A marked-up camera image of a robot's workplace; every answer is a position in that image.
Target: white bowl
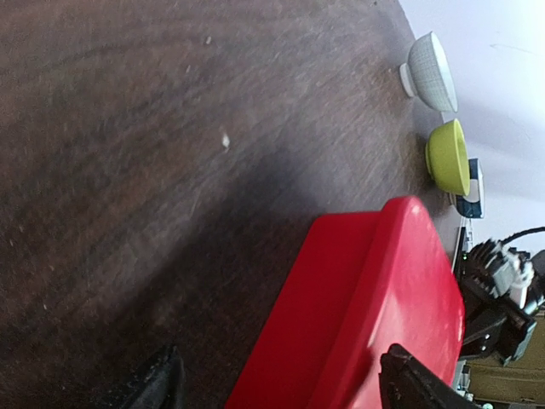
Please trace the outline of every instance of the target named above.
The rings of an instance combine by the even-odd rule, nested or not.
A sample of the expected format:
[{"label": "white bowl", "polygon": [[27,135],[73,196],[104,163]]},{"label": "white bowl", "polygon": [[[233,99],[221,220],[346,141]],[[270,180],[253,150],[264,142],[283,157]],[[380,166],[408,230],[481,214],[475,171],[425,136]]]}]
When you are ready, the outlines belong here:
[{"label": "white bowl", "polygon": [[418,95],[426,105],[440,112],[458,111],[449,64],[434,32],[415,41],[408,61],[399,67],[399,74],[408,96]]}]

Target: blue and white cup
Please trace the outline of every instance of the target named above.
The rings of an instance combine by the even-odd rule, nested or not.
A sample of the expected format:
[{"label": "blue and white cup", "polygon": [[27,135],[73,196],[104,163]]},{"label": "blue and white cup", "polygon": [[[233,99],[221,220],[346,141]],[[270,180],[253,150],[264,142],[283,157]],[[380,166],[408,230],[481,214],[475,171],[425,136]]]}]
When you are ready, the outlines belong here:
[{"label": "blue and white cup", "polygon": [[469,159],[469,195],[456,195],[452,198],[453,205],[462,216],[468,219],[482,219],[485,217],[485,186],[483,171],[479,160]]}]

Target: black cable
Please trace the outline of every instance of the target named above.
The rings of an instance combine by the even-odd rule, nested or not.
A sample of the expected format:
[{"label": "black cable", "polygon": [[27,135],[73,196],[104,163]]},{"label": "black cable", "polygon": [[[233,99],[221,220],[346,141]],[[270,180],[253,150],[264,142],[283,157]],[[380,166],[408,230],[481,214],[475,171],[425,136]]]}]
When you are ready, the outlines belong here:
[{"label": "black cable", "polygon": [[514,241],[516,239],[520,239],[521,237],[526,236],[528,234],[541,233],[541,232],[545,232],[545,227],[542,227],[542,228],[529,228],[528,230],[523,230],[522,232],[511,234],[509,237],[502,240],[502,244],[506,245],[507,243],[511,243],[512,241]]}]

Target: dark brown wood surface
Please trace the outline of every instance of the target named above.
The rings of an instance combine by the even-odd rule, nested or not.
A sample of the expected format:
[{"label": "dark brown wood surface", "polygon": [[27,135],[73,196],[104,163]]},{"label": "dark brown wood surface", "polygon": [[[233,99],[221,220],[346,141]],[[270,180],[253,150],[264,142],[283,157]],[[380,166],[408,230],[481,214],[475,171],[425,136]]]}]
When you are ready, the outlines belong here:
[{"label": "dark brown wood surface", "polygon": [[1,2],[0,407],[86,407],[171,341],[218,407],[316,216],[444,209],[412,40],[392,0]]}]

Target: yellow-green bowl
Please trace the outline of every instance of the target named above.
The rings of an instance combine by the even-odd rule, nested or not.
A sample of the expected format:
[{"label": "yellow-green bowl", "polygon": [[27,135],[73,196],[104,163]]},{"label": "yellow-green bowl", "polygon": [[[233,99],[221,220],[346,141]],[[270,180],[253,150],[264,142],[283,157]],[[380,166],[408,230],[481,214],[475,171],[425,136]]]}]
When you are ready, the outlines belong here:
[{"label": "yellow-green bowl", "polygon": [[427,171],[440,189],[469,194],[469,161],[463,130],[457,119],[434,130],[426,145]]}]

